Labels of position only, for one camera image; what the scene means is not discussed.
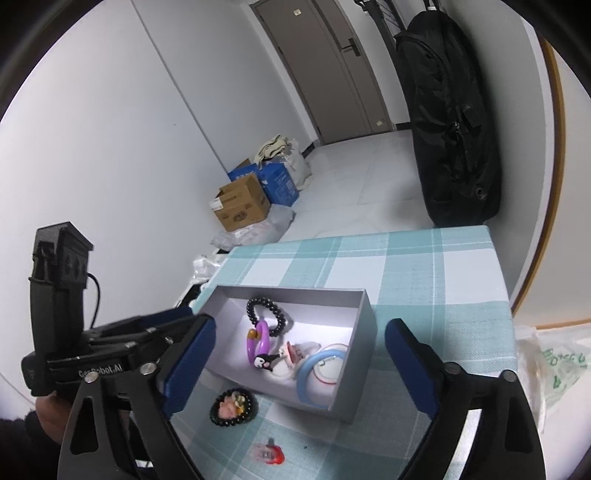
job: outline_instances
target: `table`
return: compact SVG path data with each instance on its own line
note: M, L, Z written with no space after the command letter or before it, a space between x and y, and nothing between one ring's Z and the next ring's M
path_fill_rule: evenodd
M217 284L364 288L378 322L374 357L353 424L284 407L258 396L259 414L223 429L209 421L215 397L231 388L204 371L172 423L206 480L396 478L429 420L419 413L384 347L384 328L402 318L444 362L471 373L516 370L515 338L501 268L487 227L319 238L235 248L194 301ZM470 415L448 471L458 478L475 433ZM253 443L273 439L281 466L253 462Z

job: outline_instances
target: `purple ring toy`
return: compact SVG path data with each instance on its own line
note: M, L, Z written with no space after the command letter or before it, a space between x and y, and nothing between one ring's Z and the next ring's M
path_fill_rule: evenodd
M269 324L265 320L259 320L256 329L248 330L246 336L248 362L257 368L272 371L271 362L279 358L279 355L269 355L270 347Z

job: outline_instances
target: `black bag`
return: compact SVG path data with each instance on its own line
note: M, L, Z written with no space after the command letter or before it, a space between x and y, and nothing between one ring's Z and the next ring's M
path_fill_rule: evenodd
M431 220L437 227L479 225L501 202L496 132L476 54L436 6L394 37L395 66Z

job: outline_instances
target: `gray box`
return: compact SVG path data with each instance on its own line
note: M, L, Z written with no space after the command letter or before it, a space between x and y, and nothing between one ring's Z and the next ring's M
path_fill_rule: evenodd
M322 384L314 374L308 378L310 399L328 405L326 410L302 403L295 380L279 380L248 363L246 334L252 323L246 315L246 302L255 296L276 302L288 325L290 320L293 322L279 340L271 338L272 352L286 341L318 342L323 348L333 343L349 345L336 385ZM257 307L256 312L271 327L276 324L268 310ZM216 345L206 364L208 370L290 407L353 422L377 335L374 311L365 290L218 285L200 313L216 319Z

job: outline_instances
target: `black beaded bracelet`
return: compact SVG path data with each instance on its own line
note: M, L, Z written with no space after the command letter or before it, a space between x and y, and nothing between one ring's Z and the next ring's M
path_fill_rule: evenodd
M275 315L275 318L277 319L277 326L273 328L273 330L269 330L269 336L279 336L285 328L285 314L281 311L277 304L271 300L266 299L265 297L254 297L253 299L248 300L248 303L246 304L246 314L254 326L256 326L258 323L258 318L256 317L255 313L255 305L262 305L266 309L269 309L273 315Z
M231 397L233 393L240 394L244 397L244 411L233 419L221 419L219 416L219 405L224 402L226 397ZM245 388L237 387L226 390L219 395L213 402L212 408L209 410L209 419L219 427L233 427L251 421L257 414L257 405L255 396Z

